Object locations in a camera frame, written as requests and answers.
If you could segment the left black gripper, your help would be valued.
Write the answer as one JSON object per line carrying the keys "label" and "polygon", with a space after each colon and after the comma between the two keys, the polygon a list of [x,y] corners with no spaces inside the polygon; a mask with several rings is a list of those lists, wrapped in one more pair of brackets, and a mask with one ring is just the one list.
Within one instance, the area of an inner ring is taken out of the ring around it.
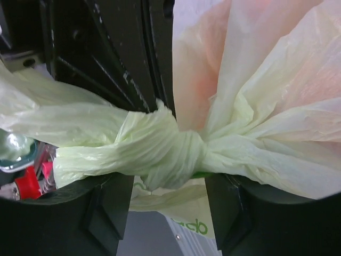
{"label": "left black gripper", "polygon": [[1,60],[51,76],[115,106],[157,109],[144,1],[1,1]]}

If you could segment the green avocado print plastic bag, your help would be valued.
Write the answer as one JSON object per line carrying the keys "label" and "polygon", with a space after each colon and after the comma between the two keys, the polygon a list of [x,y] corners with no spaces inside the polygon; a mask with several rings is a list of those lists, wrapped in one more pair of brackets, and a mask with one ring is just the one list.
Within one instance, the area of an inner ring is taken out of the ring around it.
{"label": "green avocado print plastic bag", "polygon": [[115,107],[1,65],[1,129],[56,146],[57,188],[136,177],[134,211],[207,212],[198,172],[321,199],[340,192],[340,1],[222,1],[173,41],[177,115]]}

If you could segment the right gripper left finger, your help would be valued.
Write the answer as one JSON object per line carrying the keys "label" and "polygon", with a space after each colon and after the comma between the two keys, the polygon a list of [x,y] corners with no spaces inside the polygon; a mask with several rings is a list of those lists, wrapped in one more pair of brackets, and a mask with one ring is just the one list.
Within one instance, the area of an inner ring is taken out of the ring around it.
{"label": "right gripper left finger", "polygon": [[133,181],[111,173],[36,200],[1,198],[1,255],[116,255]]}

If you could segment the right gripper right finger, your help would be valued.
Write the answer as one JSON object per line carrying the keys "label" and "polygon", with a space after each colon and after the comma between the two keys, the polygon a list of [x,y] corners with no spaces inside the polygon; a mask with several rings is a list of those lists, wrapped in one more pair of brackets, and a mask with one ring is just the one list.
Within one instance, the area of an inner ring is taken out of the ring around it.
{"label": "right gripper right finger", "polygon": [[205,183],[223,255],[340,255],[340,194],[313,200],[226,174]]}

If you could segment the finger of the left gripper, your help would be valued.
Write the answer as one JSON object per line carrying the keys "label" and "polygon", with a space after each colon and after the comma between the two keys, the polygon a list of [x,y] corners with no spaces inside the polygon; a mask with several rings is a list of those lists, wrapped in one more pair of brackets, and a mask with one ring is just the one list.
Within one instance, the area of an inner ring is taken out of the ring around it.
{"label": "finger of the left gripper", "polygon": [[172,43],[174,1],[145,1],[145,28],[155,96],[173,113]]}

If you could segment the aluminium front rail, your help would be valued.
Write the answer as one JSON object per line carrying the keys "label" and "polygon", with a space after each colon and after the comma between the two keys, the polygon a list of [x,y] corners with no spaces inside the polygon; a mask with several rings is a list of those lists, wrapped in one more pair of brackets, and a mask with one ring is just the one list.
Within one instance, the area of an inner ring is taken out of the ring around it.
{"label": "aluminium front rail", "polygon": [[216,245],[210,215],[205,219],[196,217],[184,222],[160,213],[166,217],[183,255],[222,255]]}

